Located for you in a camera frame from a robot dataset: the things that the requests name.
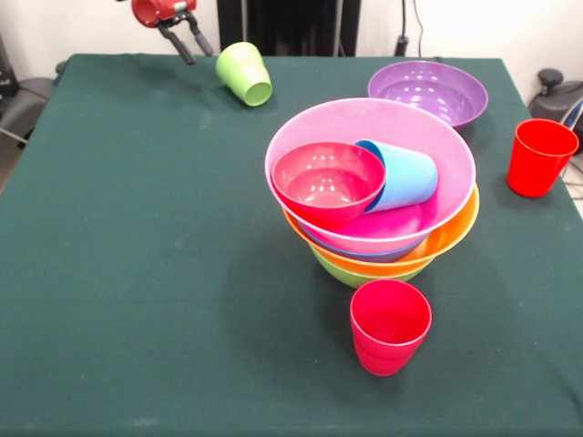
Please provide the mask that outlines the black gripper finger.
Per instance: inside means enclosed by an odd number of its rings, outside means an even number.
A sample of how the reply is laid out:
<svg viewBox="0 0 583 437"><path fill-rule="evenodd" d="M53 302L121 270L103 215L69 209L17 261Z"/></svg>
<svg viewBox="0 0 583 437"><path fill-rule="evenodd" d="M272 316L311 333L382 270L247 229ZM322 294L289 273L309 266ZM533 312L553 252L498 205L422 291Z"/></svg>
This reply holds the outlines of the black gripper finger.
<svg viewBox="0 0 583 437"><path fill-rule="evenodd" d="M193 34L196 43L198 44L199 48L203 52L205 56L212 56L213 49L210 42L207 38L202 34L199 29L198 21L196 20L195 16L192 13L185 13L185 19L189 23L189 29Z"/></svg>
<svg viewBox="0 0 583 437"><path fill-rule="evenodd" d="M181 59L187 65L192 66L195 64L195 59L192 57L190 51L183 44L183 42L176 36L176 34L169 29L166 22L158 21L157 29L164 38L170 41L170 43L174 46L174 48L178 52Z"/></svg>

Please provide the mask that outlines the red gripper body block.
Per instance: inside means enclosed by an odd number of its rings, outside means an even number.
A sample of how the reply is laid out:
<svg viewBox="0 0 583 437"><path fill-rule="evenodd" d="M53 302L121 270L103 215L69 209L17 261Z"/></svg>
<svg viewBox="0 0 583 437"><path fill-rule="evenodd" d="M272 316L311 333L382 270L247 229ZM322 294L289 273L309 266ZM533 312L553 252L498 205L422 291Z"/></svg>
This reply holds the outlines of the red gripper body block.
<svg viewBox="0 0 583 437"><path fill-rule="evenodd" d="M197 7L196 0L132 0L133 15L143 26L154 28L158 22L172 21L192 12Z"/></svg>

